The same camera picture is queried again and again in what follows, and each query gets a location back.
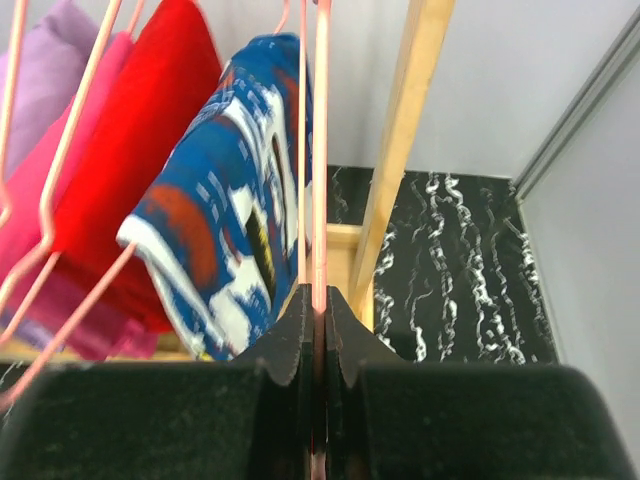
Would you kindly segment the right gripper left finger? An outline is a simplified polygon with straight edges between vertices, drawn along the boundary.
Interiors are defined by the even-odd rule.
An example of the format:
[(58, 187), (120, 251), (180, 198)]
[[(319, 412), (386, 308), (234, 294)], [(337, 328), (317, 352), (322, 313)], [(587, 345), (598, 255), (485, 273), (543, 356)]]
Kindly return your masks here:
[(310, 290), (229, 362), (55, 365), (1, 429), (5, 479), (306, 479)]

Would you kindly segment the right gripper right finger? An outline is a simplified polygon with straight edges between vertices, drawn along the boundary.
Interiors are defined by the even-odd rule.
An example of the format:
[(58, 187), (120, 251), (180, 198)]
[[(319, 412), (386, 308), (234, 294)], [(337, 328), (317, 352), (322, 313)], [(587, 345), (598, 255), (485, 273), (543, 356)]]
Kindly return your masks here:
[(632, 479), (609, 410), (558, 365), (412, 363), (327, 291), (330, 479)]

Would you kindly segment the blue patterned trousers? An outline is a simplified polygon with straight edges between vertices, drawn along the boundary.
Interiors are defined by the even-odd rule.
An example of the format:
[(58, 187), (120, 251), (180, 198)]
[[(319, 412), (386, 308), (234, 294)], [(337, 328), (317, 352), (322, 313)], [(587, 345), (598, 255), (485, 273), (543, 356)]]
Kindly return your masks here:
[(313, 100), (291, 33), (232, 56), (116, 239), (134, 245), (190, 354), (226, 361), (276, 322), (298, 277)]

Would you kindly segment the pink hanger with blue trousers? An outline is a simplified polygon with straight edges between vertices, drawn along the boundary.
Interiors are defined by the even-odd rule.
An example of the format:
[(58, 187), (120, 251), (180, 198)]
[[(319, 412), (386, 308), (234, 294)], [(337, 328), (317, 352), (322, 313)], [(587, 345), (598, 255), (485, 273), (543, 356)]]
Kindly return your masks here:
[[(278, 33), (285, 25), (289, 17), (291, 1), (283, 1), (283, 11), (280, 21), (274, 30), (274, 33)], [(47, 346), (40, 352), (30, 367), (22, 374), (22, 376), (8, 389), (1, 394), (1, 412), (8, 411), (16, 402), (16, 400), (24, 393), (24, 391), (30, 386), (34, 379), (40, 374), (41, 370), (49, 362), (52, 356), (56, 353), (59, 346), (66, 343), (68, 337), (74, 332), (86, 313), (98, 301), (99, 296), (105, 291), (108, 286), (108, 281), (113, 280), (115, 275), (120, 272), (124, 267), (126, 261), (128, 261), (133, 255), (133, 245), (127, 247), (122, 255), (116, 260), (114, 266), (105, 274), (105, 277), (101, 279), (98, 284), (87, 294), (82, 300), (79, 306), (74, 312), (65, 320), (64, 324), (57, 331), (54, 338), (47, 344)]]

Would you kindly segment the pink wire hanger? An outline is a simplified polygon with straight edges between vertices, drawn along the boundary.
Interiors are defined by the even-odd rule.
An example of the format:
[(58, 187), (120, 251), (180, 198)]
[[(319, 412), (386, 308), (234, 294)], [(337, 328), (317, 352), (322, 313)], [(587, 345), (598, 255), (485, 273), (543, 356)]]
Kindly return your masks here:
[(313, 427), (311, 477), (326, 477), (325, 312), (327, 305), (326, 188), (328, 159), (329, 30), (331, 1), (317, 3), (313, 117), (312, 186), (312, 307)]

